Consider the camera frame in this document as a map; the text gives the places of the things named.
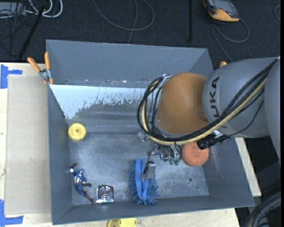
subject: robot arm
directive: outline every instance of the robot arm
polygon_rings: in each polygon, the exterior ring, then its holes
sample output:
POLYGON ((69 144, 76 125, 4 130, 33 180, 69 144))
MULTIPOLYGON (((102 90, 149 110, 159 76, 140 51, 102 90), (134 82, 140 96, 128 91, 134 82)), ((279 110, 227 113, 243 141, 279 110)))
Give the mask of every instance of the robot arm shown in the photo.
MULTIPOLYGON (((279 86, 268 87, 272 77, 272 81, 280 82, 279 70, 280 57, 258 58, 227 64, 207 79, 191 72, 177 74, 164 84, 164 78, 158 78, 145 91, 138 122, 152 141, 162 145, 199 142, 204 148, 218 142, 217 137, 211 142, 206 139, 216 130, 225 136, 222 141, 228 136, 272 136, 264 106, 267 98, 273 98, 271 95, 279 97, 279 86), (145 106, 155 91, 159 103, 157 108, 157 101, 153 104, 152 120, 148 121, 145 106)), ((271 111, 269 115, 278 117, 279 108, 271 111)))

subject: wooden table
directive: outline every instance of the wooden table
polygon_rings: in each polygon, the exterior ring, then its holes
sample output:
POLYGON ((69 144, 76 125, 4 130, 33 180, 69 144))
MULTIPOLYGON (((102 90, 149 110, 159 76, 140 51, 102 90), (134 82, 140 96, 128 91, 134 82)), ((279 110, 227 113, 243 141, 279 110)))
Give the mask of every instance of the wooden table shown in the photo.
MULTIPOLYGON (((43 84, 42 79, 38 76, 36 71, 28 63, 0 63, 8 66, 9 70, 20 69, 23 71, 22 75, 36 76, 36 80, 40 80, 40 84, 43 84)), ((21 77, 22 75, 9 75, 10 77, 21 77)), ((7 120, 8 120, 8 91, 9 88, 0 89, 0 199, 5 200, 5 180, 6 180, 6 152, 7 152, 7 120)), ((253 196, 261 196, 257 179, 254 174, 254 170, 246 149, 245 141, 243 138, 236 138, 239 152, 242 157, 243 165, 248 177, 249 185, 253 196)), ((6 215, 6 217, 15 217, 24 215, 22 226, 52 226, 50 212, 37 212, 37 213, 21 213, 6 215)), ((153 217, 137 218, 139 227, 160 227, 160 226, 177 226, 177 227, 239 227, 238 219, 235 209, 222 209, 222 210, 207 210, 189 213, 169 214, 153 217)), ((89 226, 89 227, 106 227, 108 221, 97 221, 89 223, 67 224, 63 226, 89 226)))

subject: yellow object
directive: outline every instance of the yellow object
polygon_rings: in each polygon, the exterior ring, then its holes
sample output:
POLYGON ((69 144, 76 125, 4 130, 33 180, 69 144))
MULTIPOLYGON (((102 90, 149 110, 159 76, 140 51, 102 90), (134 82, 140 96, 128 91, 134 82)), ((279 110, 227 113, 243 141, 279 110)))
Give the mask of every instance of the yellow object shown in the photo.
POLYGON ((68 135, 72 140, 79 141, 84 139, 86 135, 86 129, 82 124, 74 123, 69 127, 68 135))
POLYGON ((135 218, 112 219, 107 227, 137 227, 137 220, 135 218))

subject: orange clamp handle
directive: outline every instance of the orange clamp handle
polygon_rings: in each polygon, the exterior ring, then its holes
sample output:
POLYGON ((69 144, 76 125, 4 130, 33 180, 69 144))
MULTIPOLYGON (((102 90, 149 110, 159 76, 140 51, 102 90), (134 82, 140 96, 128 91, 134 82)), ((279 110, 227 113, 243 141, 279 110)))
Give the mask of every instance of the orange clamp handle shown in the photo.
POLYGON ((45 61, 46 69, 49 70, 51 68, 51 63, 49 61, 48 52, 45 52, 44 54, 44 61, 45 61))
POLYGON ((35 62, 35 60, 31 57, 27 58, 27 61, 32 65, 32 67, 39 73, 41 71, 41 68, 38 66, 38 64, 35 62))

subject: yellow ball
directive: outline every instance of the yellow ball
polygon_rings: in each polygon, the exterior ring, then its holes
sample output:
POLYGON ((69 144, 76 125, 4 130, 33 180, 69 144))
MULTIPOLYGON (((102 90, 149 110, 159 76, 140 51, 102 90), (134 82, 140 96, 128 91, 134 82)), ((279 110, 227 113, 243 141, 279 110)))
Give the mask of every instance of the yellow ball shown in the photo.
POLYGON ((82 124, 74 123, 69 127, 68 135, 72 140, 79 141, 86 136, 86 129, 82 124))

